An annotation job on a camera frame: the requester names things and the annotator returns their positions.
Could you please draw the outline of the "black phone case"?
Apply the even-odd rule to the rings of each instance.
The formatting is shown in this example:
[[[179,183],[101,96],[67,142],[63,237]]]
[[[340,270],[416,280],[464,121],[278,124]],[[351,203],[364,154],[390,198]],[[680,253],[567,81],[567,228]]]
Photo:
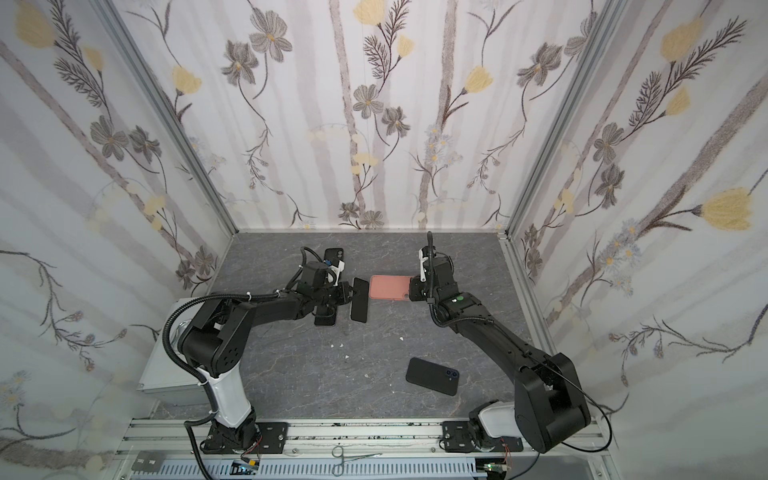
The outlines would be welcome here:
[[[338,267],[344,261],[343,248],[327,248],[324,252],[324,261],[335,267]]]

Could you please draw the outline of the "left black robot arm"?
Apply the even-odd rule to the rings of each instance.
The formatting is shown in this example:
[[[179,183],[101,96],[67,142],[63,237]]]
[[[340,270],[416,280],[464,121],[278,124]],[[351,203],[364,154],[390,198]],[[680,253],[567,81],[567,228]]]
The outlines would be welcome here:
[[[319,256],[304,247],[297,271],[272,293],[213,293],[194,297],[167,318],[159,339],[166,356],[191,375],[209,404],[208,414],[183,426],[203,478],[211,476],[204,454],[245,454],[263,439],[256,414],[242,382],[240,363],[251,330],[279,321],[313,315],[316,324],[330,326],[339,307],[349,305],[351,317],[366,322],[370,284],[344,281],[344,252],[327,250]]]

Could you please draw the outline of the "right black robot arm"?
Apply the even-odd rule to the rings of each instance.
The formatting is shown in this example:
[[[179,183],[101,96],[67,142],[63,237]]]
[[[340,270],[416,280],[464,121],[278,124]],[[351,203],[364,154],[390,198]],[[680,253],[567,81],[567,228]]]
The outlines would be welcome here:
[[[514,386],[514,401],[506,410],[520,436],[538,453],[563,445],[580,453],[602,453],[614,440],[584,448],[567,442],[591,424],[590,408],[597,402],[581,387],[575,365],[562,353],[550,355],[522,340],[495,319],[473,294],[459,288],[452,258],[438,251],[432,232],[419,250],[419,274],[409,279],[409,298],[425,302],[433,324],[450,329],[478,346]]]

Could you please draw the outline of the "pink phone case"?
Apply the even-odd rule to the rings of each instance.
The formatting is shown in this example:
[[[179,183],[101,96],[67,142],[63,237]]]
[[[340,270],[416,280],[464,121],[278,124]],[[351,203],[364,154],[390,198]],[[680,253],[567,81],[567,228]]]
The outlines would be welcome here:
[[[408,301],[410,280],[408,276],[374,275],[370,279],[369,297],[375,300]]]

